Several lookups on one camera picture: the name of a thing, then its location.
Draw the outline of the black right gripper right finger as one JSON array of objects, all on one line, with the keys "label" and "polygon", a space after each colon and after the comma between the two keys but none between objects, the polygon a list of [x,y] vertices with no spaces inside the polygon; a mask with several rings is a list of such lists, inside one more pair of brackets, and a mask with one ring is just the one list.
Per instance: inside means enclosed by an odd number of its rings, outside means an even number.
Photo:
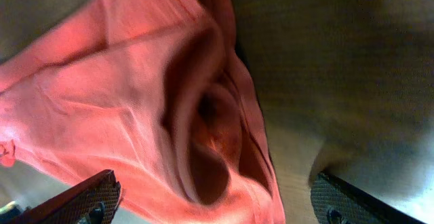
[{"label": "black right gripper right finger", "polygon": [[328,172],[315,177],[311,204],[320,224],[423,224]]}]

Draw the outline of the red soccer t-shirt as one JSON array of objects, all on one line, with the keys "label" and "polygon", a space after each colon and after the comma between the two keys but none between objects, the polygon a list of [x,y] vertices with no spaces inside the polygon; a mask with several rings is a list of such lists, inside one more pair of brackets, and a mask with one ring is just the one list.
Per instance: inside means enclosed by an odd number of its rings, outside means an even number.
[{"label": "red soccer t-shirt", "polygon": [[1,164],[115,172],[152,223],[284,223],[231,0],[91,0],[1,66]]}]

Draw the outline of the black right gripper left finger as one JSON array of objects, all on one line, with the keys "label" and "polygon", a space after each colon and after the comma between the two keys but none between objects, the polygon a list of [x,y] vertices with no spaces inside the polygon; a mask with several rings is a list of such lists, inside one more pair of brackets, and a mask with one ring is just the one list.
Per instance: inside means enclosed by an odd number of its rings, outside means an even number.
[{"label": "black right gripper left finger", "polygon": [[113,170],[98,174],[46,202],[24,211],[10,224],[111,224],[121,201]]}]

